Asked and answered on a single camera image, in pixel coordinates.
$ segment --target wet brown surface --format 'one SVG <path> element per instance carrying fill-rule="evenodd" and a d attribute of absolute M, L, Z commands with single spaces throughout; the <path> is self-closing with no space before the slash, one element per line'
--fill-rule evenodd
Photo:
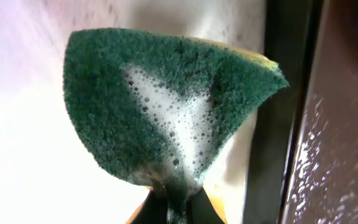
<path fill-rule="evenodd" d="M 282 223 L 358 223 L 358 1 L 325 1 Z"/>

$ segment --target scrubbing pad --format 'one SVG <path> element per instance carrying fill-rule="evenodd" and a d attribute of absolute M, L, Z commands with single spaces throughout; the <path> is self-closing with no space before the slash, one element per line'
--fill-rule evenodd
<path fill-rule="evenodd" d="M 247 115 L 288 85 L 263 57 L 129 29 L 72 33 L 63 79 L 71 122 L 98 164 L 178 200 L 200 189 Z"/>

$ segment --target bubble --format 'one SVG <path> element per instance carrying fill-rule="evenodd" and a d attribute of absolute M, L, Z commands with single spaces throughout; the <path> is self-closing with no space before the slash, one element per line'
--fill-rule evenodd
<path fill-rule="evenodd" d="M 173 160 L 173 165 L 175 165 L 175 166 L 179 165 L 179 160 L 178 160 L 178 159 L 174 159 L 174 160 Z"/>

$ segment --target green sponge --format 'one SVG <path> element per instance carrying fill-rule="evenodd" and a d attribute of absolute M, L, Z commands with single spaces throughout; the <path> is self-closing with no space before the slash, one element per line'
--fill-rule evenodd
<path fill-rule="evenodd" d="M 178 202 L 202 187 L 247 115 L 288 85 L 263 57 L 129 29 L 72 33 L 63 77 L 71 122 L 100 167 L 161 183 Z"/>

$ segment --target squeezed sponge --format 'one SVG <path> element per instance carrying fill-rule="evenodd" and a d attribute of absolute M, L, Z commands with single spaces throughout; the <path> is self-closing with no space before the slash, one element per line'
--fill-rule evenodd
<path fill-rule="evenodd" d="M 252 54 L 129 29 L 72 33 L 63 82 L 71 122 L 104 170 L 195 191 L 189 178 L 201 180 L 247 115 L 288 85 L 276 63 Z"/>

